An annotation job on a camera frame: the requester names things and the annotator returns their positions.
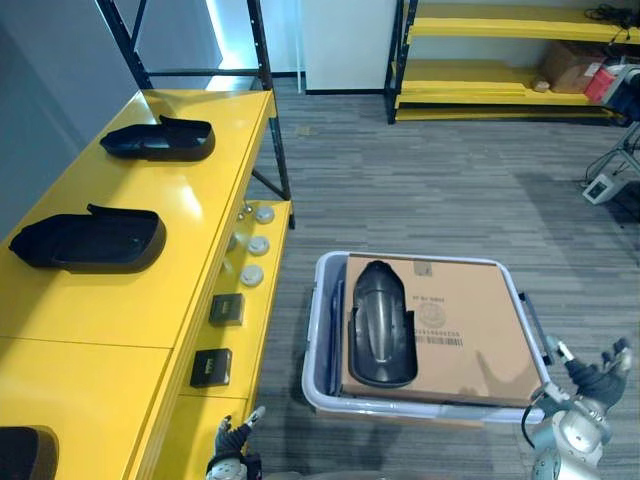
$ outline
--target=white wall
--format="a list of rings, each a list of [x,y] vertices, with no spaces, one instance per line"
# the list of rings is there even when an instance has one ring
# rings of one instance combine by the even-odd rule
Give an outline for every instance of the white wall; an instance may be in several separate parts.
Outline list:
[[[384,86],[395,0],[304,0],[307,90]]]
[[[269,62],[273,72],[296,71],[298,2],[306,0],[262,0]],[[255,68],[249,11],[245,0],[206,0],[222,50],[224,68]]]

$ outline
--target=cable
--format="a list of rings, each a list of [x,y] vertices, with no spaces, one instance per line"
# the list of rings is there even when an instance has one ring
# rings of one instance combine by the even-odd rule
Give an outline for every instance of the cable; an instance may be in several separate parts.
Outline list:
[[[597,8],[589,8],[584,12],[585,17],[596,20],[598,22],[606,22],[612,25],[617,25],[620,30],[613,36],[609,45],[616,43],[618,35],[622,32],[627,34],[627,42],[631,40],[631,27],[638,23],[638,15],[633,13],[630,8],[616,8],[606,3],[601,3]]]
[[[524,410],[524,413],[522,414],[522,420],[520,420],[520,429],[522,430],[522,435],[524,435],[524,439],[527,441],[529,445],[531,445],[531,448],[536,448],[536,446],[531,441],[531,438],[529,438],[529,434],[527,433],[527,427],[525,425],[525,422],[527,421],[527,417],[529,416],[529,413],[531,413],[532,408],[533,408],[533,403]]]

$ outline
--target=barcode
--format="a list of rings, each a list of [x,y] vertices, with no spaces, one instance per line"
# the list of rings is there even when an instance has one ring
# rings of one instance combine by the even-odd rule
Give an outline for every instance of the barcode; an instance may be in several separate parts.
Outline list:
[[[461,338],[430,337],[430,336],[427,336],[426,338],[427,338],[427,343],[432,343],[434,345],[451,345],[453,347],[462,346]]]

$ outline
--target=gray carpet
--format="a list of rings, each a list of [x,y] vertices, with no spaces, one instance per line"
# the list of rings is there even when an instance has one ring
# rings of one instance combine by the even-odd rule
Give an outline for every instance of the gray carpet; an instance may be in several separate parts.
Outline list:
[[[277,95],[298,224],[287,239],[260,380],[268,414],[251,439],[265,471],[529,478],[532,455],[519,426],[400,426],[312,410],[300,375],[315,262],[341,249],[492,258],[529,292],[547,332],[577,354],[599,362],[599,351],[622,335],[638,352],[639,189],[593,207],[578,182],[622,130],[520,121],[389,126],[378,95],[298,95],[292,79],[277,81]],[[272,161],[267,139],[258,165],[275,179]],[[248,196],[272,197],[255,181]],[[640,473],[638,372],[635,360],[610,415],[603,479]],[[569,386],[560,368],[551,373]]]

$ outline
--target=gray wall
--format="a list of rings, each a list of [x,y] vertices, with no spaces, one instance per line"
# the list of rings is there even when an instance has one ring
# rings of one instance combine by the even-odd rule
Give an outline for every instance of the gray wall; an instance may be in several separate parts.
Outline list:
[[[137,0],[118,4],[132,23]],[[141,37],[148,68],[219,64],[204,1],[149,5]],[[136,90],[94,2],[0,1],[0,238]]]

